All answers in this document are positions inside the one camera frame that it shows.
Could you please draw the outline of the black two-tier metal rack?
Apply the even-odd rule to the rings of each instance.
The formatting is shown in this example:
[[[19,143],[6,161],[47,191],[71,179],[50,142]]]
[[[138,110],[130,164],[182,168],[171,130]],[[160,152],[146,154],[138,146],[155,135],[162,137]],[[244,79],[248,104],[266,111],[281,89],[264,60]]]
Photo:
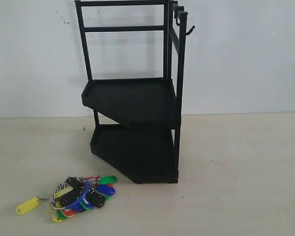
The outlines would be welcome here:
[[[83,7],[164,7],[154,26],[86,27]],[[94,112],[93,154],[134,183],[177,183],[188,13],[176,0],[75,1],[88,82],[82,103]],[[94,79],[87,33],[163,32],[163,75],[154,78]]]

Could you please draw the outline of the bunch of colourful key tags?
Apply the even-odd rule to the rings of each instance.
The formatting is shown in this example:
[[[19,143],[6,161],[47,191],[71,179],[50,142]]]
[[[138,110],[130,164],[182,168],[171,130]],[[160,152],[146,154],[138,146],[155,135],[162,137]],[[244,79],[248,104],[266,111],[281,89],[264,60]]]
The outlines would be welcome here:
[[[64,221],[76,213],[103,207],[115,195],[113,184],[117,180],[116,176],[68,176],[64,182],[57,185],[52,195],[33,197],[18,205],[16,214],[24,215],[37,208],[41,202],[49,201],[52,221]]]

